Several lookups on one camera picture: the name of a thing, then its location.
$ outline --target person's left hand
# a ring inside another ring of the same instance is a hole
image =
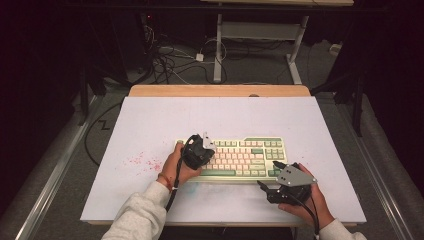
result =
[[[169,154],[168,159],[166,159],[166,162],[162,167],[162,174],[169,179],[172,186],[174,186],[175,178],[177,175],[177,163],[178,160],[180,160],[181,158],[181,149],[183,149],[183,147],[184,144],[178,142],[175,145],[174,152]],[[202,168],[193,170],[189,168],[183,161],[181,164],[180,175],[178,177],[179,186],[187,182],[187,180],[189,180],[190,178],[199,176],[201,172]],[[166,179],[164,179],[163,175],[159,176],[157,181],[167,186]]]

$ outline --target finger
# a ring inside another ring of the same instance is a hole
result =
[[[280,203],[278,204],[278,208],[283,210],[284,212],[288,212],[291,214],[294,214],[296,212],[296,208],[293,205],[287,204],[287,203]]]
[[[196,176],[199,176],[202,173],[202,168],[198,168],[196,170]]]
[[[302,170],[302,172],[305,172],[305,173],[311,175],[312,177],[314,176],[305,166],[303,166],[303,164],[299,163],[299,168],[300,168],[300,170]]]
[[[181,154],[181,149],[184,147],[184,144],[181,141],[178,141],[177,144],[175,144],[174,152]]]

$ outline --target table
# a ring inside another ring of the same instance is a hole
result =
[[[263,113],[274,117],[265,118]],[[289,162],[302,162],[322,181],[320,188],[333,214],[346,225],[366,221],[318,104],[301,85],[134,86],[122,106],[81,220],[110,224],[131,193],[144,191],[156,179],[175,139],[205,130],[211,139],[214,135],[232,138],[246,129],[252,135],[267,131],[283,136]],[[302,224],[269,204],[255,184],[191,182],[178,191],[166,222],[168,226]]]
[[[202,0],[216,2],[220,6],[227,3],[242,4],[271,4],[271,5],[303,5],[303,6],[352,6],[353,0]],[[302,43],[303,34],[309,16],[303,16],[300,24],[275,24],[275,23],[246,23],[246,22],[223,22],[222,14],[218,14],[216,34],[216,55],[214,65],[215,83],[221,82],[222,69],[222,38],[249,38],[249,39],[272,39],[272,40],[294,40],[291,54],[286,55],[288,68],[294,84],[302,84],[296,67],[296,56]]]

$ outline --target dark background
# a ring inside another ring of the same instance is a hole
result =
[[[355,5],[380,6],[387,2],[355,1]],[[308,29],[314,30],[307,31],[304,40],[306,44],[322,39],[339,43],[348,36],[329,81],[350,71],[358,62],[367,63],[362,75],[365,93],[400,161],[423,193],[424,36],[419,26],[421,9],[417,3],[411,0],[395,3],[389,17],[362,18],[355,25],[350,18],[311,17]],[[172,20],[177,15],[160,19],[163,31],[175,29]],[[92,27],[85,17],[81,13],[63,12],[53,0],[1,3],[0,214],[7,209],[28,174],[74,113],[71,102],[79,91],[81,66],[97,64],[107,72],[113,65],[116,71],[111,74],[126,80],[123,72],[131,63],[120,59],[125,55],[123,52],[113,50],[119,41],[106,45],[109,56],[115,56],[111,59],[117,59],[110,64],[101,51],[102,43],[90,34]],[[200,26],[201,31],[193,33],[200,43],[209,34],[215,18],[210,20],[208,15],[201,14],[198,17],[202,21],[192,21],[189,17],[180,18],[180,21],[196,26],[199,22],[204,23]],[[106,29],[101,34],[112,34],[107,31],[111,26],[110,18],[97,15],[92,20],[94,28]],[[175,37],[181,31],[175,31]],[[143,52],[142,46],[133,47]],[[134,57],[135,66],[141,66],[137,61],[142,60]],[[99,73],[89,74],[89,81],[98,82],[100,78]],[[351,86],[343,83],[332,90],[346,87]]]

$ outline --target wire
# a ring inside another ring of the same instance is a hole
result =
[[[149,35],[147,37],[147,42],[151,42],[150,43],[150,47],[148,50],[152,49],[153,47],[153,42],[155,41],[155,31],[153,31],[153,29],[149,26],[146,25],[146,28],[149,30]]]
[[[88,128],[87,133],[85,134],[84,137],[84,148],[85,151],[87,152],[88,157],[90,158],[90,160],[97,166],[100,166],[100,163],[97,162],[93,156],[91,155],[90,151],[88,150],[88,145],[87,145],[87,138],[88,138],[88,134],[90,133],[91,129],[93,128],[93,126],[100,120],[100,118],[102,118],[106,113],[108,113],[110,110],[112,110],[113,108],[115,108],[116,106],[122,106],[123,103],[123,99],[120,103],[117,103],[115,105],[112,105],[111,107],[109,107],[108,109],[106,109],[106,111],[104,111],[99,117],[96,118],[96,120],[93,121],[93,123],[91,124],[91,126]]]
[[[211,82],[209,81],[209,79],[208,79],[208,73],[207,73],[206,68],[204,68],[204,67],[202,67],[202,66],[191,66],[191,67],[188,67],[188,68],[186,68],[186,69],[184,69],[184,70],[181,70],[181,71],[177,72],[176,74],[182,73],[182,72],[184,72],[184,71],[186,71],[186,70],[188,70],[188,69],[196,68],[196,67],[197,67],[197,68],[201,68],[201,69],[203,69],[203,71],[205,72],[205,79],[206,79],[206,82],[211,83]]]
[[[203,47],[205,47],[206,44],[208,44],[208,43],[210,43],[212,41],[218,42],[218,43],[220,43],[224,47],[224,57],[221,59],[221,61],[224,60],[225,57],[227,56],[227,48],[225,47],[225,45],[224,45],[223,42],[218,41],[217,39],[213,38],[213,39],[209,39],[208,41],[206,41],[205,44],[203,45]]]
[[[180,53],[184,53],[184,55],[182,55],[182,56],[172,55],[173,57],[185,57],[185,58],[191,58],[191,59],[194,59],[194,57],[192,57],[192,56],[191,56],[191,55],[189,55],[188,53],[186,53],[186,52],[184,52],[184,51],[182,51],[182,50],[176,49],[176,48],[174,48],[174,47],[172,47],[172,48],[170,48],[170,47],[160,47],[160,48],[172,49],[172,52],[177,51],[177,52],[180,52]]]
[[[183,72],[183,71],[185,71],[185,70],[187,70],[187,69],[184,69],[184,70],[182,70],[182,71],[180,71],[180,72],[178,72],[178,73],[176,73],[174,70],[172,70],[171,68],[167,68],[167,71],[169,71],[169,72],[171,72],[172,74],[174,74],[175,76],[177,76],[181,81],[183,81],[185,84],[187,84],[187,85],[191,85],[191,83],[189,83],[189,82],[187,82],[187,81],[185,81],[182,77],[180,77],[180,75],[178,75],[179,73],[181,73],[181,72]]]
[[[280,76],[282,76],[283,75],[283,73],[285,73],[285,72],[287,72],[287,70],[289,70],[290,69],[290,66],[292,65],[293,63],[289,63],[288,64],[288,66],[283,70],[283,71],[281,71],[278,75],[277,75],[277,85],[279,84],[279,78],[280,78]]]
[[[298,203],[300,206],[302,206],[308,213],[309,213],[309,215],[311,215],[311,217],[312,217],[312,220],[314,221],[314,229],[315,229],[315,231],[314,231],[314,233],[315,233],[315,236],[318,236],[319,235],[319,222],[318,222],[318,216],[316,216],[312,211],[311,211],[311,209],[309,209],[308,208],[308,206],[306,206],[303,202],[301,202],[301,201],[299,201],[299,199],[297,199],[295,196],[293,196],[291,193],[289,193],[289,192],[287,192],[286,193],[286,195],[289,197],[289,198],[291,198],[292,200],[294,200],[296,203]],[[315,208],[315,212],[316,212],[316,207],[315,207],[315,202],[313,202],[313,200],[312,200],[312,203],[313,203],[313,205],[314,205],[314,208]]]
[[[176,176],[175,176],[174,187],[172,188],[172,193],[171,193],[171,197],[169,198],[168,204],[165,207],[167,212],[169,211],[169,209],[172,206],[172,203],[174,202],[175,195],[177,195],[178,185],[180,183],[179,178],[180,178],[181,165],[183,164],[183,157],[185,156],[185,151],[187,149],[187,145],[194,138],[194,136],[195,135],[192,135],[191,137],[188,138],[188,140],[184,144],[184,148],[183,148],[183,152],[181,153],[181,157],[180,157],[180,159],[178,159],[177,170],[176,170],[177,173],[176,173]]]
[[[267,41],[267,42],[255,42],[254,43],[254,42],[247,42],[247,41],[245,41],[245,39],[241,39],[241,41],[237,41],[237,40],[230,39],[230,38],[223,38],[223,40],[228,41],[228,43],[225,43],[225,44],[227,45],[227,52],[228,52],[227,58],[230,59],[230,60],[242,60],[244,58],[249,57],[250,53],[261,52],[261,51],[265,51],[265,50],[275,50],[275,49],[279,48],[285,42],[283,40],[276,40],[276,41],[272,41],[269,46],[263,47],[263,46],[259,46],[259,45],[269,44],[270,42]],[[236,44],[240,44],[240,45],[244,46],[246,49],[237,49],[237,48],[228,47],[229,43],[231,43],[231,42],[236,43]],[[230,55],[229,53],[231,51],[236,51],[236,52],[246,51],[246,53],[242,57],[233,58],[233,57],[229,57],[229,55]]]

